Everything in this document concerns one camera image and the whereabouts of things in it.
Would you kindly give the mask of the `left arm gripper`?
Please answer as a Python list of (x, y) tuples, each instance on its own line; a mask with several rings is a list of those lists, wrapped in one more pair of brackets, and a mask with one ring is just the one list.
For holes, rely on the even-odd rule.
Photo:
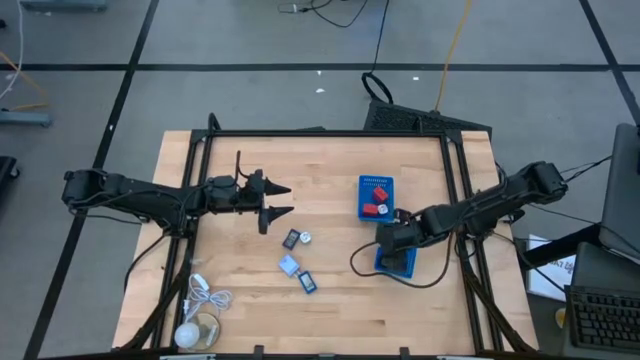
[(245, 184), (239, 186), (232, 176), (212, 178), (205, 188), (207, 208), (214, 214), (247, 213), (258, 214), (258, 232), (266, 234), (269, 223), (293, 211), (292, 206), (268, 208), (264, 205), (264, 197), (290, 193), (291, 189), (278, 185), (264, 178), (262, 169), (245, 177)]

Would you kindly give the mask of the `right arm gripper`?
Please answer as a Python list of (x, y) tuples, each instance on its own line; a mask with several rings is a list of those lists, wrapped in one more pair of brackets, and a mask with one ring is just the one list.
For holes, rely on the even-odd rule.
[(395, 209), (393, 217), (392, 223), (381, 223), (376, 228), (375, 269), (385, 273), (412, 273), (416, 248), (424, 240), (422, 229), (409, 211)]

